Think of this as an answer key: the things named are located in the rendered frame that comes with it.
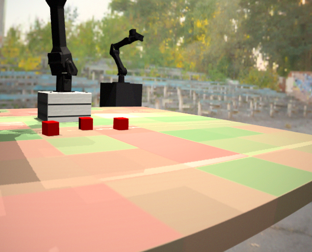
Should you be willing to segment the red cube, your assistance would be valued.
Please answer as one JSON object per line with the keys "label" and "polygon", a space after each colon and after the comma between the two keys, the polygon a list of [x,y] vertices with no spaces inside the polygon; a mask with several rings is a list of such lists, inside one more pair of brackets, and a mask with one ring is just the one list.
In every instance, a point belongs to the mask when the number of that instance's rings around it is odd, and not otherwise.
{"label": "red cube", "polygon": [[42,122],[42,134],[46,136],[59,135],[59,122],[57,121]]}
{"label": "red cube", "polygon": [[113,129],[128,130],[128,118],[113,118]]}
{"label": "red cube", "polygon": [[79,117],[79,129],[80,130],[93,130],[93,118]]}

